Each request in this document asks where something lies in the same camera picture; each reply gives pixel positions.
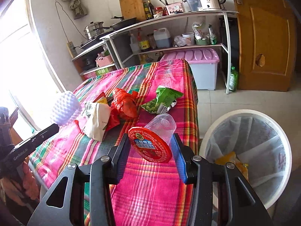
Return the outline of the pink utensil holder box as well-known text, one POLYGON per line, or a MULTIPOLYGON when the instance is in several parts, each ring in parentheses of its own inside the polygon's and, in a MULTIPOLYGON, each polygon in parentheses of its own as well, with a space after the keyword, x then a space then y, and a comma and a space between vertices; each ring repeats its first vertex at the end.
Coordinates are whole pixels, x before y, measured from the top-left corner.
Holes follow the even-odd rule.
POLYGON ((174 14, 179 14, 184 12, 182 2, 176 2, 176 3, 166 5, 166 9, 168 15, 174 15, 174 14))

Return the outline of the steel steamer pot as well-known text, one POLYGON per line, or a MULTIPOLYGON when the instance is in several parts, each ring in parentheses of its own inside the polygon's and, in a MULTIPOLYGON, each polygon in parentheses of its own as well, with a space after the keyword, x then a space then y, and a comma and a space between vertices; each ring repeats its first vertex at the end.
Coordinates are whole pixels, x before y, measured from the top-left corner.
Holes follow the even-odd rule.
POLYGON ((96 36, 104 33, 103 21, 90 22, 84 29, 85 36, 87 40, 91 40, 96 36))

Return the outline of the pink basket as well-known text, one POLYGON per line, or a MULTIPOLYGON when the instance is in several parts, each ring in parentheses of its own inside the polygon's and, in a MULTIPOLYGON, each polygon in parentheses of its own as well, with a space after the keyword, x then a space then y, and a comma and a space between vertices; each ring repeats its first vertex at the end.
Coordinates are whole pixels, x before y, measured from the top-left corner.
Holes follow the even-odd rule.
POLYGON ((96 58, 96 63, 98 65, 98 67, 104 67, 104 66, 108 66, 113 62, 113 59, 110 55, 107 56, 102 56, 101 54, 98 55, 98 57, 96 58))

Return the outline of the red plastic bag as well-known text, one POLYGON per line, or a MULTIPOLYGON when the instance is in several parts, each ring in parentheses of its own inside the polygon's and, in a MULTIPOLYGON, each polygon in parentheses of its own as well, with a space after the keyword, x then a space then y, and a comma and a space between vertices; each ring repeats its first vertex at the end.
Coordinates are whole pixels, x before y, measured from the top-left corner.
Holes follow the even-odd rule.
POLYGON ((107 123, 106 132, 120 124, 120 120, 132 120, 138 117, 136 107, 137 91, 128 93, 123 89, 113 90, 113 100, 111 102, 111 113, 107 123))

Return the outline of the yellow label oil bottle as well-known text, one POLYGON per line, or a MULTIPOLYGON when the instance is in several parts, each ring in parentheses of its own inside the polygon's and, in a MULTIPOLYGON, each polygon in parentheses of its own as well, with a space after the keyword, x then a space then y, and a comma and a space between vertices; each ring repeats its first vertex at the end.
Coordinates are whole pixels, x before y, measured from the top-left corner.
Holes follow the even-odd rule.
POLYGON ((147 37, 144 35, 143 31, 138 31, 138 42, 139 42, 139 47, 142 52, 147 52, 150 50, 150 43, 147 39, 147 37))

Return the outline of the green snack bag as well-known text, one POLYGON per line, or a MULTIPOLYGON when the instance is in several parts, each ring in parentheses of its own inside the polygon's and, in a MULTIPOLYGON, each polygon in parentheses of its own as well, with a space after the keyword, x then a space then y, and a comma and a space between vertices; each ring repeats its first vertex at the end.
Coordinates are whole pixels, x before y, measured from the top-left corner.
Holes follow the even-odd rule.
POLYGON ((142 104, 141 108, 151 114, 165 114, 176 105, 176 100, 183 95, 183 93, 172 88, 158 86, 156 97, 142 104))

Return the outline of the clear plastic container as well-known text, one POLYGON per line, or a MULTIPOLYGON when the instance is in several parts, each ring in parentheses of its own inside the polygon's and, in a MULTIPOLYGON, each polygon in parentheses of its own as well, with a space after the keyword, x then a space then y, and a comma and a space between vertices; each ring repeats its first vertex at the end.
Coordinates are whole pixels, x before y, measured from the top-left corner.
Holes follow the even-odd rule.
POLYGON ((202 10, 201 2, 200 0, 183 0, 185 1, 191 12, 197 12, 202 10))

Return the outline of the dark sauce bottle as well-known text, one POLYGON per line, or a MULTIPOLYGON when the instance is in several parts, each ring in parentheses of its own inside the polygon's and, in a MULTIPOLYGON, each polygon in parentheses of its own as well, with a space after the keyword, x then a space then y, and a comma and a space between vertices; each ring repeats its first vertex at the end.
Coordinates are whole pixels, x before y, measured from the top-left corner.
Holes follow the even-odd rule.
POLYGON ((149 8, 150 13, 151 13, 151 17, 155 18, 155 14, 156 14, 155 8, 154 8, 154 6, 153 6, 153 4, 151 3, 150 0, 148 0, 147 2, 148 2, 148 8, 149 8))

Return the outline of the white foam fruit net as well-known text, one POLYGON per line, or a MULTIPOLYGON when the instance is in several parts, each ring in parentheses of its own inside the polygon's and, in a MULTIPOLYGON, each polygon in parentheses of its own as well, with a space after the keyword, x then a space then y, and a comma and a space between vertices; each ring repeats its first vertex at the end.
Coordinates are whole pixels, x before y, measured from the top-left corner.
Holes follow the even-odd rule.
POLYGON ((65 91, 56 98, 50 120, 59 126, 72 123, 82 112, 82 106, 77 97, 71 91, 65 91))

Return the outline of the wooden door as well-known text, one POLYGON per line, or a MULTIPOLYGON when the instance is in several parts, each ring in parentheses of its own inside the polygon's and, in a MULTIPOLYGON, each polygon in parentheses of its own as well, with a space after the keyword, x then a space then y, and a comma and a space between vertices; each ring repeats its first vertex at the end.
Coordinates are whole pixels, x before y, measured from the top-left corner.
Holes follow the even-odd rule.
POLYGON ((287 91, 295 67, 296 22, 286 0, 234 0, 240 90, 287 91))

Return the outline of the pink plaid tablecloth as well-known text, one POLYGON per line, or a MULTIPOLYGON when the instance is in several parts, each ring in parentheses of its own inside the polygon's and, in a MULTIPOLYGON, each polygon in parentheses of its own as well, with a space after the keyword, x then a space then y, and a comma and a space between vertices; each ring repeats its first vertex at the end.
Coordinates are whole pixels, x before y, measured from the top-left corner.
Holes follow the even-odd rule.
MULTIPOLYGON (((123 68, 103 76, 87 79, 75 90, 81 105, 95 100, 101 93, 111 96, 114 89, 137 92, 138 117, 122 121, 111 129, 101 142, 87 137, 86 118, 79 124, 60 129, 30 155, 29 165, 44 187, 49 188, 64 168, 75 163, 91 164, 117 145, 132 127, 144 127, 153 115, 142 108, 156 97, 158 87, 180 92, 169 114, 176 122, 175 133, 194 152, 198 149, 198 94, 192 70, 187 61, 175 59, 123 68)), ((118 185, 110 187, 117 225, 185 225, 188 219, 192 186, 185 185, 174 160, 167 163, 148 162, 143 156, 159 153, 144 132, 133 136, 124 176, 118 185)))

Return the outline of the black frying pan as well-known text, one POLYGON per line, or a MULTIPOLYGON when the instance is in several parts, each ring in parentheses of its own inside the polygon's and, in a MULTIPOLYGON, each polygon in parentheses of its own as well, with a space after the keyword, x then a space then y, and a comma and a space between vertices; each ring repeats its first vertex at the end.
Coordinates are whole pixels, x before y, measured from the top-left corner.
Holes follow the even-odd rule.
POLYGON ((110 26, 110 28, 113 29, 114 31, 123 29, 125 27, 129 27, 129 26, 135 24, 136 21, 137 21, 136 17, 125 19, 123 16, 114 16, 114 17, 112 17, 112 19, 118 19, 119 20, 117 23, 112 24, 110 26))

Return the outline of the white paper bag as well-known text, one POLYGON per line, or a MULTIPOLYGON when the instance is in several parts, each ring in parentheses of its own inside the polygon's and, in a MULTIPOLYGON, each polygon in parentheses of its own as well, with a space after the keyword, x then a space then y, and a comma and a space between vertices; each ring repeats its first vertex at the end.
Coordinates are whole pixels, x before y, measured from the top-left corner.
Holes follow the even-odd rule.
POLYGON ((112 108, 108 104, 85 103, 84 116, 87 122, 84 133, 87 137, 101 142, 106 131, 112 108))

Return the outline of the clear cup with red lid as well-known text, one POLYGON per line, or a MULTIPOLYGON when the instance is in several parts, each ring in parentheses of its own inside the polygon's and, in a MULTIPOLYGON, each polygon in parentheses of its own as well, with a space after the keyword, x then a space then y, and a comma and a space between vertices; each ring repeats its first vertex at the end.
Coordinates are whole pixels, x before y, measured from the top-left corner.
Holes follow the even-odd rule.
POLYGON ((148 162, 168 163, 172 158, 169 147, 176 130, 170 114, 159 114, 144 127, 132 127, 128 138, 135 151, 148 162))

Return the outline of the yellow snack packet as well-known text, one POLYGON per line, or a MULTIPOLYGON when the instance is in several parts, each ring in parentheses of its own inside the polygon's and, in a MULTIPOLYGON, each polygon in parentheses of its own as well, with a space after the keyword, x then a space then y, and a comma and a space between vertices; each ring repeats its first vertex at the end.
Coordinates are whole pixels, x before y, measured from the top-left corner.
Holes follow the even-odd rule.
POLYGON ((106 95, 104 92, 102 92, 96 99, 93 101, 94 103, 99 103, 99 104, 108 104, 106 95))

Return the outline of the green bottle on floor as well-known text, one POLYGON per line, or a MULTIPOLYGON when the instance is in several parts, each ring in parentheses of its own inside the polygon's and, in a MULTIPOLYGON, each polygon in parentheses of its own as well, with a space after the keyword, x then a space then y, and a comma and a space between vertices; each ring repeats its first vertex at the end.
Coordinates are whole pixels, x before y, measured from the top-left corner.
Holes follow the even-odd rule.
POLYGON ((230 86, 229 86, 230 91, 236 91, 237 84, 238 84, 238 71, 234 66, 232 66, 230 72, 230 86))

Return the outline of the pink lidded storage box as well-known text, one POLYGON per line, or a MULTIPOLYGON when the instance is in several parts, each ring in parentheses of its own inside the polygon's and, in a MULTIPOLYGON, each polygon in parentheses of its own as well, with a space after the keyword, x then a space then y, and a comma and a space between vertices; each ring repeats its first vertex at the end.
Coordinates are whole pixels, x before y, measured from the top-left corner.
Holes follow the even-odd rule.
POLYGON ((161 58, 161 61, 175 59, 184 59, 189 63, 198 90, 215 90, 219 56, 214 49, 169 52, 161 58))

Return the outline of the power strip on wall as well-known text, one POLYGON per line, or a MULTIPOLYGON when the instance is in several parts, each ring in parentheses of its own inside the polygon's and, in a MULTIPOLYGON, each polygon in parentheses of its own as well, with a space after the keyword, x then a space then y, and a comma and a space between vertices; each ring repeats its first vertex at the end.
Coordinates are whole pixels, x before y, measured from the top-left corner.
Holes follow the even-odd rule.
POLYGON ((75 58, 78 54, 77 54, 77 51, 76 51, 76 48, 74 47, 74 44, 72 41, 69 41, 67 43, 67 49, 69 51, 69 54, 72 58, 75 58))

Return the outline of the white trash bin with liner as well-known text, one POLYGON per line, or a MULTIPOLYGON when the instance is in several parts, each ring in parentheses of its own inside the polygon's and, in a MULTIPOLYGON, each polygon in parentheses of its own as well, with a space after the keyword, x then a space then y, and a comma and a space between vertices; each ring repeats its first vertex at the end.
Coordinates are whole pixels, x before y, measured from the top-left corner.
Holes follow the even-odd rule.
POLYGON ((291 174, 292 152, 284 130, 259 111, 228 112, 209 127, 199 155, 214 162, 230 152, 248 164, 249 183, 264 206, 270 208, 283 193, 291 174))

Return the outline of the wooden cutting board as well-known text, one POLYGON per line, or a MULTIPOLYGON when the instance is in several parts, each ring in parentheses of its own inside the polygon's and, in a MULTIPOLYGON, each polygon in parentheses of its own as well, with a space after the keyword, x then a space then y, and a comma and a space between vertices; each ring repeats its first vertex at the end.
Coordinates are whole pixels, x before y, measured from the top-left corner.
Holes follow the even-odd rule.
POLYGON ((146 21, 143 0, 119 0, 121 15, 124 19, 136 18, 136 21, 146 21))

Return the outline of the white oil jug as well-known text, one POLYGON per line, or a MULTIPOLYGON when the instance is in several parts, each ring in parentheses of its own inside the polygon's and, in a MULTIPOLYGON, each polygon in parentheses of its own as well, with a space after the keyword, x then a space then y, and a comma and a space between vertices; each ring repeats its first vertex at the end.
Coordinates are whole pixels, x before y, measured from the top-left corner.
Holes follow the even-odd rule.
POLYGON ((169 48, 172 47, 171 35, 167 28, 163 27, 154 30, 154 39, 157 48, 169 48))

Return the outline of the white lidded tub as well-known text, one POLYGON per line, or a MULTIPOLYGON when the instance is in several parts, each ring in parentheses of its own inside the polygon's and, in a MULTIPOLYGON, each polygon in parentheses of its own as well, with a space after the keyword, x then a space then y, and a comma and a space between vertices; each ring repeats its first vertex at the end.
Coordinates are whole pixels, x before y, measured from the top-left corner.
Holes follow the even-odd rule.
POLYGON ((187 46, 195 45, 195 36, 193 32, 183 33, 182 37, 185 39, 187 46))

